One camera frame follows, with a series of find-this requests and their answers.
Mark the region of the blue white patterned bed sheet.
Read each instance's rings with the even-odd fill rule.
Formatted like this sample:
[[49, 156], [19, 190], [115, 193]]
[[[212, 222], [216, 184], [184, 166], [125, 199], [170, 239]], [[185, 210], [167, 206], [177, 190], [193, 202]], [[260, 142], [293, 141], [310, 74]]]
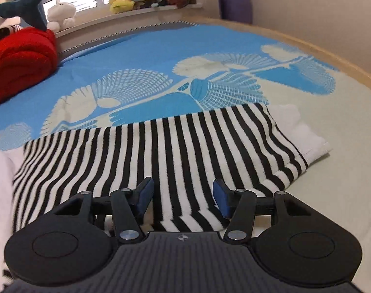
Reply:
[[293, 46], [219, 26], [117, 38], [0, 106], [0, 252], [22, 147], [51, 134], [220, 108], [294, 105], [330, 144], [287, 189], [371, 246], [371, 91]]

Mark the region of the purple box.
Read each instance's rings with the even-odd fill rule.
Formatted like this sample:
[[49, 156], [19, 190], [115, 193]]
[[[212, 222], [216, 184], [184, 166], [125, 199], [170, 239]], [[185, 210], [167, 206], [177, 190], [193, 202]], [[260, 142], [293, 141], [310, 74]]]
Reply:
[[218, 0], [222, 20], [253, 24], [251, 0]]

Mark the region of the red folded blanket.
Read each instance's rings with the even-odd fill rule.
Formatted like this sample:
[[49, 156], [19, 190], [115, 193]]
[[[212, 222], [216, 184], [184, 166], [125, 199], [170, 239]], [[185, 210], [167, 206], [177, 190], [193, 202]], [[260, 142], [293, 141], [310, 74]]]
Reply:
[[55, 34], [25, 28], [0, 40], [0, 105], [37, 85], [58, 66]]

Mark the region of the white folded quilt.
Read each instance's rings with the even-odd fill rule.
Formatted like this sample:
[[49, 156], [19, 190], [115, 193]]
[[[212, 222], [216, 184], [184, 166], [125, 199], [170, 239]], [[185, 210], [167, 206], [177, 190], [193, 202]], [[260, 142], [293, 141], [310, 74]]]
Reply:
[[9, 24], [6, 19], [0, 17], [0, 38], [5, 38], [20, 31], [23, 27], [19, 24]]

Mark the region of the black white striped garment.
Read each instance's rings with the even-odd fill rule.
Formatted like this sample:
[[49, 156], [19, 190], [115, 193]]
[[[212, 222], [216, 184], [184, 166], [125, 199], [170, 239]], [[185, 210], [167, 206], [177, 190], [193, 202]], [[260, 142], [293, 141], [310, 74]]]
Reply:
[[228, 221], [213, 198], [214, 180], [272, 197], [330, 149], [296, 106], [259, 103], [51, 134], [21, 149], [12, 229], [79, 192], [106, 197], [151, 177], [155, 230], [220, 231]]

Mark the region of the dark teal shark plush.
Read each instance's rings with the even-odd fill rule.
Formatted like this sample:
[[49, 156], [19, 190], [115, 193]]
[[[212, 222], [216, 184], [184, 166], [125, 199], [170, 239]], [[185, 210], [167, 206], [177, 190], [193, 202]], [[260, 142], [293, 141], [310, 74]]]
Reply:
[[19, 0], [1, 3], [0, 17], [3, 19], [20, 17], [28, 25], [46, 31], [47, 24], [39, 11], [41, 2], [42, 0]]

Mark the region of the white plush toy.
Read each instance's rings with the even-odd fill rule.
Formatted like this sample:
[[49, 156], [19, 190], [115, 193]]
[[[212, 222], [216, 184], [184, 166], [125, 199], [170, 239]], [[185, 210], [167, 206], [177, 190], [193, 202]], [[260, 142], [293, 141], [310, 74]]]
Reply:
[[49, 8], [47, 29], [58, 33], [75, 25], [76, 7], [71, 3], [59, 3]]

